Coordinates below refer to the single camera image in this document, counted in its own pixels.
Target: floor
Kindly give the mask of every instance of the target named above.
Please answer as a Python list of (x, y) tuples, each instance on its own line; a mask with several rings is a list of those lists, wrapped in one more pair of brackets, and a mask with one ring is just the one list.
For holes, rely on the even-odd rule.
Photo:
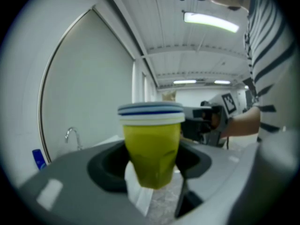
[[(243, 150), (249, 144), (255, 143), (256, 135), (243, 136), (243, 137), (230, 137), (229, 149), (230, 150)], [(174, 213), (179, 199), (183, 178), (180, 173), (174, 173), (171, 182), (161, 188), (154, 190), (150, 202), (147, 218), (153, 225), (167, 225), (175, 220)]]

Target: striped shirt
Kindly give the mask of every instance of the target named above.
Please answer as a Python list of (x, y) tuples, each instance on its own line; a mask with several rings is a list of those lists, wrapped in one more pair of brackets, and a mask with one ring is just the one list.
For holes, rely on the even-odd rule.
[(244, 46), (261, 111), (257, 140), (299, 127), (299, 48), (273, 0), (251, 0)]

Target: fluorescent light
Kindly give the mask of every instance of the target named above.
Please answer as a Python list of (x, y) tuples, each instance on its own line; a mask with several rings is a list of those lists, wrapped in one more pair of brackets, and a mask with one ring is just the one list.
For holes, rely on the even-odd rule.
[(221, 18), (200, 14), (200, 13), (184, 13), (184, 21), (186, 23), (201, 23), (226, 29), (231, 32), (237, 32), (239, 26)]
[(216, 84), (230, 84), (230, 81), (216, 80)]
[(185, 83), (196, 83), (196, 80), (182, 80), (182, 81), (174, 81), (174, 84), (185, 84)]

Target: stacked cups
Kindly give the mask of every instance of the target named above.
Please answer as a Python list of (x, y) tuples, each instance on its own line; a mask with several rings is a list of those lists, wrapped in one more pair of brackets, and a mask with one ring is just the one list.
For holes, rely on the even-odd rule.
[(159, 189), (172, 179), (185, 121), (181, 104), (135, 103), (118, 108), (125, 146), (142, 187)]

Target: person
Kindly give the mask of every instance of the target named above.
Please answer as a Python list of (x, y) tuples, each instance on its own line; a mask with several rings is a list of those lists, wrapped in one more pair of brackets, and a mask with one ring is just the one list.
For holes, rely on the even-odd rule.
[(257, 141), (279, 130), (299, 128), (299, 48), (273, 0), (209, 0), (248, 12), (244, 48), (258, 102), (229, 120), (221, 137), (252, 135)]

